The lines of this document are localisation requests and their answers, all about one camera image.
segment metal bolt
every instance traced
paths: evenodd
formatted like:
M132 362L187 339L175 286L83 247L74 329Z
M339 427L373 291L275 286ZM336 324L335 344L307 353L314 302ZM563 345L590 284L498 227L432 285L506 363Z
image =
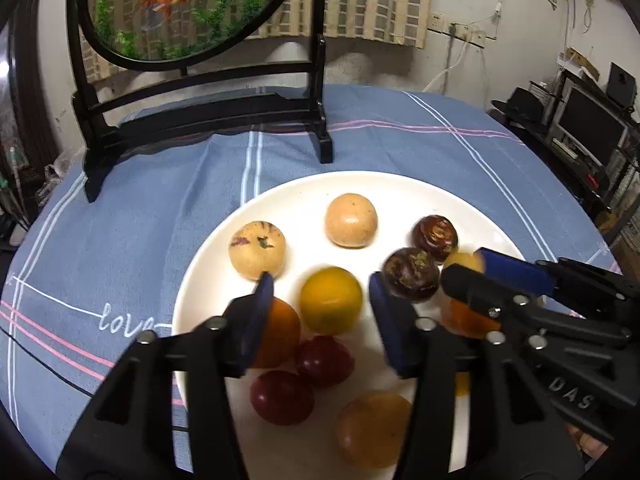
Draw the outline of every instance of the metal bolt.
M491 332L487 332L484 338L492 345L501 345L502 343L507 341L507 338L504 336L504 334L498 330L491 330Z
M516 294L513 297L513 303L518 304L519 306L524 306L527 303L529 303L529 298L527 298L526 296L523 296L521 294Z
M546 346L546 338L538 334L530 336L528 341L529 346L534 350L542 350Z
M149 343L155 341L158 338L158 334L156 334L153 330L145 330L138 334L136 341L143 345L148 345Z
M431 330L434 330L438 326L438 323L435 320L431 319L430 317L419 317L418 319L415 320L414 325L418 330L423 330L424 332L430 332Z
M209 330L220 330L226 326L226 319L222 316L213 316L204 322L204 326Z

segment curtain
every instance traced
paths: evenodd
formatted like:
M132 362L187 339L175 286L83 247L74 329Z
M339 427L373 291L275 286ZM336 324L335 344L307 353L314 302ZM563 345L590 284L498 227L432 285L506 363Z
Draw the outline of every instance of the curtain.
M89 0L90 6L96 0ZM143 19L136 12L135 0L112 0L115 6L114 27L137 29ZM205 6L208 0L197 0ZM242 0L232 6L236 12ZM324 34L329 38L363 38L424 48L430 0L325 0ZM280 8L248 39L274 36L308 36L312 0L285 0ZM160 41L186 44L197 35L188 10L174 9L171 22L162 29L140 34L136 40L141 52L151 52ZM81 34L84 65L90 82L108 78L124 69L98 56Z

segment wall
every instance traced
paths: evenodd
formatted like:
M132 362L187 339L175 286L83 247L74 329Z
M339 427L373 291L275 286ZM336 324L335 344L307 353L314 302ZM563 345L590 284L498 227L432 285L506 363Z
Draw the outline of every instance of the wall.
M489 16L497 1L431 0L431 10L444 13L449 21L470 23ZM582 38L578 37L579 30L574 32L571 44L590 59L589 50L592 50L592 61L597 62L598 68L606 75L609 63L616 59L619 59L621 66L632 72L634 68L629 68L632 64L632 53L638 52L640 37L634 28L626 27L626 22L630 23L630 20L620 4L600 1L596 0L596 7L593 9L594 25L591 31ZM557 69L558 53L563 48L566 23L566 0L558 0L558 4L554 9L548 0L503 0L502 15L497 25L497 39L486 40L484 49L471 45L468 47L463 62L450 72L447 94L486 108L490 99L505 100L516 86L526 88L529 80L551 79ZM69 146L81 142L81 137L70 109L70 95L74 85L66 51L63 7L64 0L41 0L40 46L50 116L56 127L59 127L59 142L62 146ZM582 13L584 0L578 0L577 14L580 22ZM483 28L489 36L496 32L496 23L493 20L485 20L477 26ZM611 38L617 37L618 30L623 36L618 36L620 40L612 42ZM587 48L578 41L589 41L590 44ZM448 45L449 36L431 31L428 32L427 47L423 50L366 40L329 39L325 82L360 83L419 91L446 66ZM453 61L458 58L462 46L462 41L454 41L451 53ZM303 59L305 55L305 39L249 40L195 69L203 71L264 60ZM640 58L634 59L633 62L640 64ZM101 84L100 95L101 98L109 98L114 94L174 76L175 74L171 73L125 73ZM260 80L242 80L233 85L186 89L114 110L107 118L109 122L114 123L137 108L219 88L256 84L300 86L304 81L300 75L272 76ZM441 86L439 82L431 91L439 92Z

